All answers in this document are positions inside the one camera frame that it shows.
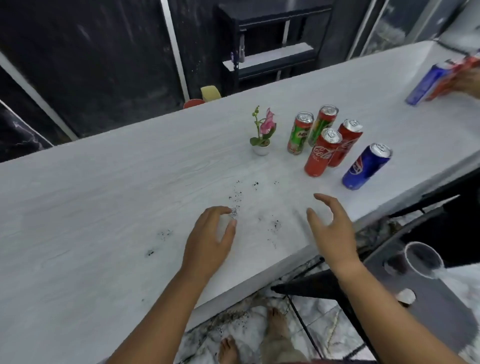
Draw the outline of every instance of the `blue pepsi can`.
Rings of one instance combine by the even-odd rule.
[[[405,102],[409,105],[417,105],[420,101],[426,98],[437,87],[439,82],[448,76],[453,70],[454,64],[448,60],[437,63],[430,68],[427,74],[421,79],[417,87],[410,92]]]
[[[343,185],[349,190],[359,189],[390,160],[392,155],[392,149],[385,144],[370,144],[343,176]]]

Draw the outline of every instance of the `pink flower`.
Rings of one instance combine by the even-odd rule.
[[[260,132],[263,135],[268,134],[272,128],[276,127],[276,123],[273,122],[273,115],[274,113],[272,113],[270,108],[268,108],[265,121],[260,125]]]

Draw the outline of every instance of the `red stool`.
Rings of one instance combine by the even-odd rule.
[[[193,106],[201,105],[201,104],[204,104],[204,103],[205,103],[205,101],[203,101],[200,98],[193,98],[193,99],[185,102],[185,104],[183,104],[183,108],[188,109],[188,108],[191,108]]]

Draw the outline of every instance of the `white flower pot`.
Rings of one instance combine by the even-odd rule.
[[[258,156],[266,156],[270,152],[270,144],[267,146],[252,146],[253,152]]]

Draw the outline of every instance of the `hand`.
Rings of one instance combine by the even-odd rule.
[[[320,253],[335,275],[360,262],[353,224],[339,201],[325,194],[313,196],[326,204],[333,213],[333,221],[326,226],[311,208],[307,219]]]
[[[220,268],[230,252],[237,221],[228,223],[220,242],[216,238],[216,230],[220,215],[230,212],[232,210],[228,207],[215,206],[209,207],[200,215],[187,239],[180,269],[182,272],[207,284]]]
[[[460,72],[454,79],[452,88],[480,98],[480,69],[472,68]]]

